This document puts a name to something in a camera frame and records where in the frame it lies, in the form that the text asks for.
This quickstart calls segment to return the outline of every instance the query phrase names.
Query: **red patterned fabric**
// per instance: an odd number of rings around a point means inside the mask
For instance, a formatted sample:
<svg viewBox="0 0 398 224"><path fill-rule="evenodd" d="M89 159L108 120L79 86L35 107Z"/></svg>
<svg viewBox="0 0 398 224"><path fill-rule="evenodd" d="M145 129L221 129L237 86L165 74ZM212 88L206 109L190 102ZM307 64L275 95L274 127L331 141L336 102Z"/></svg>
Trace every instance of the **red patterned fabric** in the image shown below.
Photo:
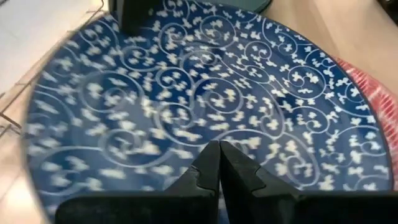
<svg viewBox="0 0 398 224"><path fill-rule="evenodd" d="M379 118L390 148L394 190L398 190L398 99L369 74L342 59L336 61L354 79Z"/></svg>

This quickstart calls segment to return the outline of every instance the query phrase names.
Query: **black object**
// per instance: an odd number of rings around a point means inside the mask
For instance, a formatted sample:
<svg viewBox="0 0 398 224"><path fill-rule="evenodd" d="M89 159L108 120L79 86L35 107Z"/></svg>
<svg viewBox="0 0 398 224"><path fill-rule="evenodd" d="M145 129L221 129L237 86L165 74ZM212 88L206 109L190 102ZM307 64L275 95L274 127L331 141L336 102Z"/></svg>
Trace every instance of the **black object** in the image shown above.
<svg viewBox="0 0 398 224"><path fill-rule="evenodd" d="M391 19L398 24L398 1L397 0L377 0Z"/></svg>
<svg viewBox="0 0 398 224"><path fill-rule="evenodd" d="M0 0L0 6L2 6L6 2L8 2L8 0Z"/></svg>
<svg viewBox="0 0 398 224"><path fill-rule="evenodd" d="M59 206L55 224L215 224L221 179L230 224L398 221L392 192L301 192L228 142L212 141L164 192L95 194Z"/></svg>
<svg viewBox="0 0 398 224"><path fill-rule="evenodd" d="M163 0L108 0L109 11L116 15L120 30L127 35L139 35L139 28L150 17L149 10L163 6Z"/></svg>
<svg viewBox="0 0 398 224"><path fill-rule="evenodd" d="M272 0L196 0L203 2L211 2L213 4L224 4L226 6L234 6L243 10L261 13L272 2Z"/></svg>

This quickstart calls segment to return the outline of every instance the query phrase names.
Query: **white leaf motif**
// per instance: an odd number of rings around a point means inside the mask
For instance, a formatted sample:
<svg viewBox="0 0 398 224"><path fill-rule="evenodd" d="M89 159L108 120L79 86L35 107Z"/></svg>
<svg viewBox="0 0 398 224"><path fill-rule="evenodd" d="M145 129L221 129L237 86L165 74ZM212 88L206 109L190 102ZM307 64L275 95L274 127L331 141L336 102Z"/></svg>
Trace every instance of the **white leaf motif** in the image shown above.
<svg viewBox="0 0 398 224"><path fill-rule="evenodd" d="M152 136L156 139L165 139L165 131L157 128L150 129Z"/></svg>
<svg viewBox="0 0 398 224"><path fill-rule="evenodd" d="M261 121L258 120L257 116L252 115L249 118L249 124L253 125L254 127L258 127Z"/></svg>
<svg viewBox="0 0 398 224"><path fill-rule="evenodd" d="M370 184L364 184L363 189L371 191L371 190L377 190L376 183L370 183Z"/></svg>
<svg viewBox="0 0 398 224"><path fill-rule="evenodd" d="M45 209L47 210L47 212L51 215L54 215L55 212L57 211L58 205L50 205L47 206Z"/></svg>
<svg viewBox="0 0 398 224"><path fill-rule="evenodd" d="M278 125L279 125L278 120L272 119L272 120L270 121L270 123L267 124L267 127L268 127L269 129L275 131L275 130L278 129Z"/></svg>
<svg viewBox="0 0 398 224"><path fill-rule="evenodd" d="M181 130L181 129L178 129L178 128L174 128L173 129L173 133L177 137L185 137L190 142L195 142L198 139L202 138L202 136L200 134L190 133L188 131L184 131L184 130Z"/></svg>
<svg viewBox="0 0 398 224"><path fill-rule="evenodd" d="M64 175L53 174L51 175L51 185L56 187L66 187L71 184L71 181L66 179Z"/></svg>
<svg viewBox="0 0 398 224"><path fill-rule="evenodd" d="M151 171L160 174L160 175L169 175L174 172L173 167L167 165L161 165L158 167L152 167Z"/></svg>
<svg viewBox="0 0 398 224"><path fill-rule="evenodd" d="M123 120L129 116L129 113L122 111L122 112L115 112L108 115L108 119L110 120Z"/></svg>
<svg viewBox="0 0 398 224"><path fill-rule="evenodd" d="M213 121L225 121L225 117L221 114L208 114L207 117Z"/></svg>
<svg viewBox="0 0 398 224"><path fill-rule="evenodd" d="M42 170L49 171L49 172L55 172L55 171L60 171L62 170L62 167L58 164L55 164L53 162L44 162L42 165Z"/></svg>
<svg viewBox="0 0 398 224"><path fill-rule="evenodd" d="M73 40L68 40L68 41L67 41L67 45L72 46L72 47L74 47L74 48L76 48L76 49L79 49L79 48L80 48L79 45L78 45L75 41L73 41Z"/></svg>
<svg viewBox="0 0 398 224"><path fill-rule="evenodd" d="M335 180L333 180L332 175L327 175L322 182L318 183L319 189L320 190L334 190L335 186L333 186L333 183Z"/></svg>
<svg viewBox="0 0 398 224"><path fill-rule="evenodd" d="M88 189L92 191L102 191L104 190L102 188L102 182L96 178L88 177L86 179L85 185L87 186Z"/></svg>
<svg viewBox="0 0 398 224"><path fill-rule="evenodd" d="M367 119L369 124L376 123L376 120L374 119L374 116L368 116L368 117L366 117L366 119Z"/></svg>
<svg viewBox="0 0 398 224"><path fill-rule="evenodd" d="M303 106L304 101L302 99L296 99L296 104L299 106Z"/></svg>
<svg viewBox="0 0 398 224"><path fill-rule="evenodd" d="M293 153L293 155L295 155L295 156L300 155L300 153L297 150L296 142L293 140L289 140L288 142L286 142L285 150Z"/></svg>
<svg viewBox="0 0 398 224"><path fill-rule="evenodd" d="M143 191L154 191L155 188L151 187L151 186L142 186L141 190Z"/></svg>
<svg viewBox="0 0 398 224"><path fill-rule="evenodd" d="M309 89L307 89L307 88L303 88L303 89L301 89L301 90L297 90L299 93L304 93L304 94L306 94L306 93L312 93L313 92L313 90L309 90Z"/></svg>
<svg viewBox="0 0 398 224"><path fill-rule="evenodd" d="M105 103L104 104L106 106L116 106L119 103L120 99L121 99L121 97L118 96L118 95L114 95L114 96L105 95L104 98L105 98Z"/></svg>
<svg viewBox="0 0 398 224"><path fill-rule="evenodd" d="M358 126L361 123L361 118L351 118L351 124Z"/></svg>
<svg viewBox="0 0 398 224"><path fill-rule="evenodd" d="M362 176L363 173L363 168L362 167L349 167L348 168L348 175L358 175L358 176Z"/></svg>
<svg viewBox="0 0 398 224"><path fill-rule="evenodd" d="M100 119L94 116L89 109L81 109L81 114L89 121L99 121Z"/></svg>
<svg viewBox="0 0 398 224"><path fill-rule="evenodd" d="M257 149L260 146L261 138L260 137L251 137L249 138L245 144L249 146L250 149Z"/></svg>
<svg viewBox="0 0 398 224"><path fill-rule="evenodd" d="M118 80L118 79L115 79L115 78L108 78L110 81L111 81L111 83L113 84L113 85L117 85L117 86L127 86L127 84L125 83L125 82L123 82L122 80Z"/></svg>
<svg viewBox="0 0 398 224"><path fill-rule="evenodd" d="M238 112L236 112L235 117L232 118L232 121L234 121L234 122L239 122L239 121L241 121L243 118L244 118L244 113L243 113L243 111L238 111Z"/></svg>
<svg viewBox="0 0 398 224"><path fill-rule="evenodd" d="M227 131L229 129L229 124L227 122L221 124L214 124L209 127L213 131Z"/></svg>
<svg viewBox="0 0 398 224"><path fill-rule="evenodd" d="M304 131L304 132L303 132L303 137L305 138L305 140L307 141L307 143L308 143L309 145L312 145L312 144L313 144L313 139L312 139L311 133Z"/></svg>
<svg viewBox="0 0 398 224"><path fill-rule="evenodd" d="M58 142L54 138L44 138L40 139L39 143L43 146L49 147L49 148L56 148L57 146L61 145L60 142Z"/></svg>
<svg viewBox="0 0 398 224"><path fill-rule="evenodd" d="M287 110L289 113L293 113L292 105L288 104L285 100L283 101L283 105L280 106L281 108L284 108Z"/></svg>
<svg viewBox="0 0 398 224"><path fill-rule="evenodd" d="M108 150L117 158L122 159L122 160L126 160L127 156L125 155L125 153L121 152L118 148L114 147L114 146L109 146Z"/></svg>
<svg viewBox="0 0 398 224"><path fill-rule="evenodd" d="M96 46L91 46L86 50L86 54L90 56L99 55L101 53L101 49Z"/></svg>
<svg viewBox="0 0 398 224"><path fill-rule="evenodd" d="M193 159L193 154L189 151L185 151L183 149L174 149L174 148L170 148L170 150L176 153L176 155L178 155L180 159Z"/></svg>
<svg viewBox="0 0 398 224"><path fill-rule="evenodd" d="M72 169L75 171L83 171L90 168L83 159L79 159L75 156L67 156L65 160L70 163Z"/></svg>
<svg viewBox="0 0 398 224"><path fill-rule="evenodd" d="M234 90L226 89L224 93L228 95L229 102L233 102L235 100L236 93Z"/></svg>
<svg viewBox="0 0 398 224"><path fill-rule="evenodd" d="M337 165L327 164L325 162L321 163L322 169L332 172L334 174L340 174L340 171L337 168Z"/></svg>
<svg viewBox="0 0 398 224"><path fill-rule="evenodd" d="M72 118L72 125L76 126L76 127L81 127L81 124L83 123L83 121L79 118Z"/></svg>
<svg viewBox="0 0 398 224"><path fill-rule="evenodd" d="M177 113L180 116L180 119L189 121L188 112L185 109L179 108L177 109Z"/></svg>
<svg viewBox="0 0 398 224"><path fill-rule="evenodd" d="M119 32L119 25L117 23L112 24L112 29L116 32Z"/></svg>
<svg viewBox="0 0 398 224"><path fill-rule="evenodd" d="M99 134L104 134L108 130L105 124L99 123L91 129L86 130L86 134L89 136L96 136Z"/></svg>
<svg viewBox="0 0 398 224"><path fill-rule="evenodd" d="M287 166L281 163L276 163L275 171L277 172L278 176L283 176L287 173Z"/></svg>
<svg viewBox="0 0 398 224"><path fill-rule="evenodd" d="M39 123L27 124L26 133L37 136L42 130L44 130L44 125Z"/></svg>
<svg viewBox="0 0 398 224"><path fill-rule="evenodd" d="M269 150L271 151L270 154L268 154L266 156L266 159L273 159L275 158L275 156L278 154L280 147L282 147L280 144L278 143L272 143L270 145L268 145Z"/></svg>
<svg viewBox="0 0 398 224"><path fill-rule="evenodd" d="M116 66L116 62L113 60L112 57L110 57L109 55L103 55L102 59L107 62L108 64L110 64L111 66Z"/></svg>
<svg viewBox="0 0 398 224"><path fill-rule="evenodd" d="M350 152L349 154L353 160L353 162L355 162L356 164L360 164L361 160L362 160L362 154L353 150Z"/></svg>
<svg viewBox="0 0 398 224"><path fill-rule="evenodd" d="M383 174L388 174L388 173L389 173L389 169L388 169L387 167L385 167L385 166L382 166L382 165L375 165L375 166L373 167L373 169L374 169L374 170L379 170L379 171L381 171Z"/></svg>
<svg viewBox="0 0 398 224"><path fill-rule="evenodd" d="M40 108L44 111L47 111L52 114L59 114L59 112L52 105L50 105L42 100L34 100L34 102L37 104L38 108Z"/></svg>
<svg viewBox="0 0 398 224"><path fill-rule="evenodd" d="M314 118L317 117L317 114L314 113L314 112L310 112L310 113L308 114L308 117L311 118L311 119L314 119Z"/></svg>
<svg viewBox="0 0 398 224"><path fill-rule="evenodd" d="M145 154L145 155L158 156L161 153L162 152L159 150L159 147L148 140L144 141L142 147L135 148L131 151L126 151L126 154L128 155Z"/></svg>
<svg viewBox="0 0 398 224"><path fill-rule="evenodd" d="M381 149L381 146L380 146L380 144L378 142L375 142L375 141L371 142L371 150L378 151L380 149Z"/></svg>
<svg viewBox="0 0 398 224"><path fill-rule="evenodd" d="M119 125L123 130L132 130L136 127L136 124L131 121L119 121Z"/></svg>
<svg viewBox="0 0 398 224"><path fill-rule="evenodd" d="M350 92L352 97L359 95L359 90L357 88L350 89Z"/></svg>
<svg viewBox="0 0 398 224"><path fill-rule="evenodd" d="M286 96L285 96L281 91L279 91L279 90L273 89L273 90L271 90L271 93L274 94L274 95L276 95L276 96L278 96L278 97L286 97Z"/></svg>
<svg viewBox="0 0 398 224"><path fill-rule="evenodd" d="M43 72L42 72L42 76L43 76L46 80L48 80L48 81L55 82L55 83L58 82L56 78L54 78L51 74L49 74L49 73L46 72L46 71L43 71Z"/></svg>
<svg viewBox="0 0 398 224"><path fill-rule="evenodd" d="M142 167L135 168L134 172L136 174L147 174L148 173L148 171L145 168L142 168Z"/></svg>
<svg viewBox="0 0 398 224"><path fill-rule="evenodd" d="M94 99L99 99L101 97L100 92L103 88L97 83L89 83L87 85L87 90L90 91L90 96Z"/></svg>
<svg viewBox="0 0 398 224"><path fill-rule="evenodd" d="M126 178L126 174L123 172L123 170L117 170L117 169L100 169L99 174L101 174L105 177L110 177L110 178L120 179L120 180L123 180Z"/></svg>

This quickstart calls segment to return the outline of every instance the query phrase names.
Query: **plate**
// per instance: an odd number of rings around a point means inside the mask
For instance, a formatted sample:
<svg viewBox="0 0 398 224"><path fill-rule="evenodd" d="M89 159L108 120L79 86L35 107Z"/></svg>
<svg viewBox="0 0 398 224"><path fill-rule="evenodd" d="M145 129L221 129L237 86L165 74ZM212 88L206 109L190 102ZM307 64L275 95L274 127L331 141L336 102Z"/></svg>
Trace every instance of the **plate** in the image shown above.
<svg viewBox="0 0 398 224"><path fill-rule="evenodd" d="M41 71L25 141L50 219L90 191L166 189L212 139L300 190L392 188L368 102L316 45L222 5L164 1L149 13L138 37L98 19Z"/></svg>
<svg viewBox="0 0 398 224"><path fill-rule="evenodd" d="M338 64L358 84L380 121L389 146L394 176L394 190L398 190L398 101L382 83L354 65L336 58Z"/></svg>

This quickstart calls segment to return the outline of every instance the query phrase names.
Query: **beige surface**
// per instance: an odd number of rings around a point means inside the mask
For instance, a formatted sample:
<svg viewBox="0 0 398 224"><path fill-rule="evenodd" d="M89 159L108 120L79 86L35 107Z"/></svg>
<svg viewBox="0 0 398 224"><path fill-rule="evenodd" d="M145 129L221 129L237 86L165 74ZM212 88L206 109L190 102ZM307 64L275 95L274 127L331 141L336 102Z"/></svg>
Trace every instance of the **beige surface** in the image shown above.
<svg viewBox="0 0 398 224"><path fill-rule="evenodd" d="M73 27L84 23L90 15L81 18ZM266 15L300 32L328 53L369 72L398 95L398 88L395 88L398 84L398 76L395 76L398 27L376 0L274 0ZM45 58L20 83L33 77L43 63ZM1 98L0 109L21 88L15 86ZM30 91L28 88L6 114L21 122ZM18 136L8 132L0 138L0 146L0 223L43 224L40 207L34 203L35 196L22 168Z"/></svg>

